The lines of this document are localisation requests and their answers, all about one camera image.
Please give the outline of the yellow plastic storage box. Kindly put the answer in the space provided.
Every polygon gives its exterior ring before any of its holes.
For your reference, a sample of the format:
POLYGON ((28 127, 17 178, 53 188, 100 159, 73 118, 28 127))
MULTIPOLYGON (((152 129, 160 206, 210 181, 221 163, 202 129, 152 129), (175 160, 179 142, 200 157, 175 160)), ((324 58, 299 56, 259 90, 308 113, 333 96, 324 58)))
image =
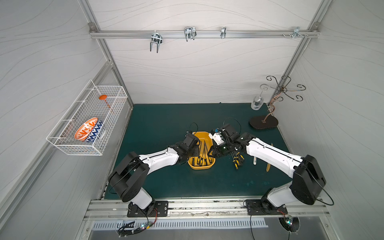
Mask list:
POLYGON ((188 164, 193 170, 206 170, 211 168, 216 159, 213 154, 213 140, 209 137, 208 132, 195 132, 196 137, 199 138, 200 143, 198 148, 195 149, 194 155, 189 158, 188 164))

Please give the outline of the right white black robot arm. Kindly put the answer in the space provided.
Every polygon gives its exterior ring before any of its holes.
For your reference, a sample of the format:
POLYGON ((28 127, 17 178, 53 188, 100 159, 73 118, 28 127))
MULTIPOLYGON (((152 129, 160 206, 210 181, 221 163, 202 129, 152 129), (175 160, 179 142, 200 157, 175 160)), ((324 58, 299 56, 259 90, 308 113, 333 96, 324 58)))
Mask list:
POLYGON ((280 150, 249 134, 239 134, 231 125, 210 131, 213 141, 210 154, 220 158, 229 154, 235 157, 246 153, 282 171, 291 182, 272 188, 262 197, 266 209, 277 209, 288 203, 299 201, 313 205, 324 190, 326 180, 316 158, 301 157, 280 150))

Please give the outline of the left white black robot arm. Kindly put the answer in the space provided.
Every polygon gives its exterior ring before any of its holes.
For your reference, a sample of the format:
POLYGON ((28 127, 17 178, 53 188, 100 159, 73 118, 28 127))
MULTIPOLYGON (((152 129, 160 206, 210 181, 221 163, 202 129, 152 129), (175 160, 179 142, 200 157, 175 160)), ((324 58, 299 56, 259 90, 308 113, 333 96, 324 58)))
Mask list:
POLYGON ((199 145, 199 138, 187 133, 183 141, 169 145, 165 150, 147 155, 130 152, 109 175, 111 189, 122 202, 131 202, 144 214, 150 214, 155 207, 155 200, 143 188, 147 176, 164 167, 186 163, 199 145))

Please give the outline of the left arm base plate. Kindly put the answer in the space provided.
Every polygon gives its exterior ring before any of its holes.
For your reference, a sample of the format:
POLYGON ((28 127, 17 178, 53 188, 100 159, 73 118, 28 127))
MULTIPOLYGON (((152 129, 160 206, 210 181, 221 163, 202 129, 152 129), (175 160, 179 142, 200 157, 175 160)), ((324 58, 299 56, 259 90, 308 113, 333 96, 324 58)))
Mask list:
POLYGON ((168 201, 155 201, 153 200, 143 210, 134 203, 129 203, 128 218, 141 218, 141 217, 166 217, 168 215, 168 201))

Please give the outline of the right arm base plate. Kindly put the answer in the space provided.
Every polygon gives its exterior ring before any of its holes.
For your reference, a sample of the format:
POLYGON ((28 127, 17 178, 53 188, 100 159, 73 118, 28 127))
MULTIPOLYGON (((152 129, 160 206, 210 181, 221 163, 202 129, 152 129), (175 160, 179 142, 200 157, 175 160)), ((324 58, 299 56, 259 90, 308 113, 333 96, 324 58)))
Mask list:
POLYGON ((243 206, 247 209, 250 216, 261 215, 287 215, 288 211, 285 205, 275 207, 267 200, 244 200, 243 206))

